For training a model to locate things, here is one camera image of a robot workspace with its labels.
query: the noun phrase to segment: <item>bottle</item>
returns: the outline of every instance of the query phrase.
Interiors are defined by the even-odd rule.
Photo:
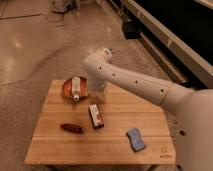
[[[72,97],[75,102],[79,101],[81,94],[81,78],[72,78]]]

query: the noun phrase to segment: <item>floor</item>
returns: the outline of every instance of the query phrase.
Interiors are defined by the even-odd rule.
[[[25,155],[53,79],[87,76],[86,56],[105,46],[113,64],[169,79],[137,40],[125,40],[120,18],[106,2],[91,0],[63,16],[49,12],[48,0],[0,0],[0,170],[48,171],[26,166]],[[174,118],[169,117],[172,128]],[[72,166],[61,170],[145,170],[146,166]],[[158,170],[172,170],[160,166]]]

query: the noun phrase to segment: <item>bottle cap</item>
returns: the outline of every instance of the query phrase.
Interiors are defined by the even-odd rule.
[[[74,95],[74,100],[77,102],[77,101],[79,101],[79,95]]]

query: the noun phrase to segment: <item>wooden table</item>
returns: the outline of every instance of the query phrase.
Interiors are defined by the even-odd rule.
[[[175,164],[175,149],[161,108],[108,84],[105,103],[99,109],[105,124],[94,130],[88,113],[91,97],[77,105],[61,97],[63,80],[50,86],[25,159],[30,165]],[[59,126],[73,123],[82,135]],[[126,132],[138,128],[147,148],[133,152]]]

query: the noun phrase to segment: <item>cable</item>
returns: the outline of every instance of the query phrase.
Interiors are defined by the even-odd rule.
[[[5,4],[4,8],[3,8],[3,11],[2,11],[2,13],[0,15],[0,21],[2,21],[2,20],[10,20],[10,19],[27,18],[27,17],[37,17],[37,16],[44,16],[45,20],[50,22],[50,23],[58,23],[58,22],[61,22],[64,19],[64,14],[55,13],[54,11],[52,11],[52,12],[55,13],[55,14],[60,14],[61,17],[60,17],[59,20],[56,20],[56,21],[50,20],[46,14],[21,15],[21,16],[15,16],[15,17],[2,18],[4,13],[5,13],[5,10],[7,8],[8,3],[9,3],[9,0],[6,1],[6,4]]]
[[[1,15],[0,15],[0,19],[1,19],[2,16],[4,15],[4,12],[5,12],[6,8],[7,8],[8,3],[9,3],[9,0],[7,0],[6,3],[5,3],[5,5],[4,5],[4,8],[3,8],[2,13],[1,13]]]
[[[61,18],[59,20],[50,20],[46,14],[33,14],[33,15],[21,15],[21,16],[16,16],[16,17],[6,17],[6,18],[0,18],[1,20],[11,20],[11,19],[19,19],[19,18],[27,18],[27,17],[37,17],[37,16],[44,16],[45,20],[50,22],[50,23],[59,23],[64,19],[64,15],[61,14]]]

